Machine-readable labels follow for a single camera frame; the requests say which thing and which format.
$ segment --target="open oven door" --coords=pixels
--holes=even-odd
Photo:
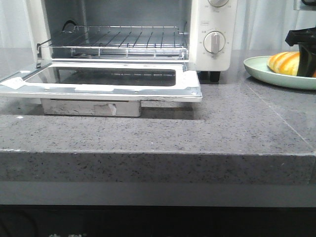
[[[49,62],[0,80],[0,95],[40,98],[46,114],[140,116],[141,101],[200,102],[185,63]]]

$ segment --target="food on plate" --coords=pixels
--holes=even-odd
[[[296,76],[300,63],[300,52],[282,52],[268,59],[268,67],[275,73]]]

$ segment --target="oven foot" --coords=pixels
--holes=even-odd
[[[198,79],[199,79],[201,84],[210,84],[213,82],[218,82],[220,74],[221,74],[221,72],[203,71],[203,72],[199,72]]]

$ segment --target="label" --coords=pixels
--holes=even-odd
[[[201,21],[201,26],[209,26],[209,21]]]
[[[112,85],[91,85],[91,84],[80,84],[76,85],[75,91],[113,91]]]

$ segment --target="white curtain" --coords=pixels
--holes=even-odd
[[[25,0],[0,0],[0,47],[31,47],[26,16]],[[316,11],[295,11],[293,0],[239,0],[233,49],[289,50],[289,30],[315,25]]]
[[[316,11],[293,10],[293,0],[239,0],[233,49],[290,50],[289,30],[316,25]]]
[[[0,47],[31,48],[25,0],[0,0]]]

